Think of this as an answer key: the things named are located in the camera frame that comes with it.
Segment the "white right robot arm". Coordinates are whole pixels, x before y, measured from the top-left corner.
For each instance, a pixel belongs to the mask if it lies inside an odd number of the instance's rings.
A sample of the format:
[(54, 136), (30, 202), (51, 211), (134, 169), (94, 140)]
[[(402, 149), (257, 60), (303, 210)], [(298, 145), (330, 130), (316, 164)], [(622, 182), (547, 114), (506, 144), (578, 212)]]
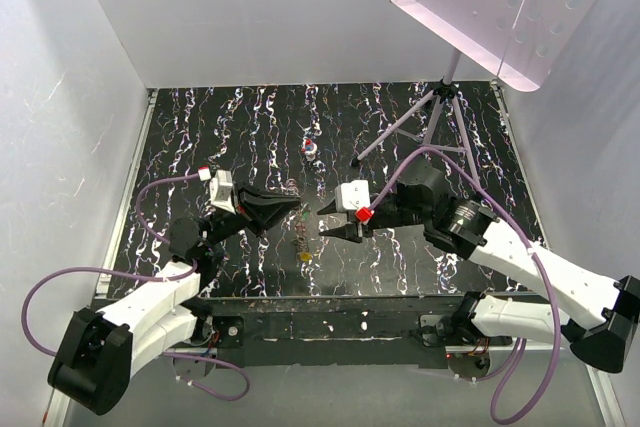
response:
[(321, 214), (344, 214), (324, 236), (360, 243), (378, 229), (420, 225), (437, 249), (486, 266), (544, 298), (542, 304), (468, 293), (449, 324), (464, 344), (510, 336), (560, 343), (585, 364), (622, 371), (639, 326), (639, 280), (581, 268), (538, 245), (481, 203), (452, 194), (443, 172), (425, 165), (403, 172), (377, 201), (365, 180), (335, 188)]

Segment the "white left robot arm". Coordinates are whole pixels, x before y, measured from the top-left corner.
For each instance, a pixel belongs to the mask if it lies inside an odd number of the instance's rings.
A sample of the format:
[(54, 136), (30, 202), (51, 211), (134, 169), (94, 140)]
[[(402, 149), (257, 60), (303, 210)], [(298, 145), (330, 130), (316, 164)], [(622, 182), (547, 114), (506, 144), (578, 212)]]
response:
[(151, 280), (99, 310), (73, 313), (48, 373), (48, 384), (96, 415), (109, 412), (130, 379), (167, 349), (205, 345), (211, 320), (184, 307), (215, 276), (214, 248), (242, 230), (256, 235), (278, 225), (301, 200), (250, 186), (214, 193), (206, 217), (182, 217), (168, 229), (172, 255)]

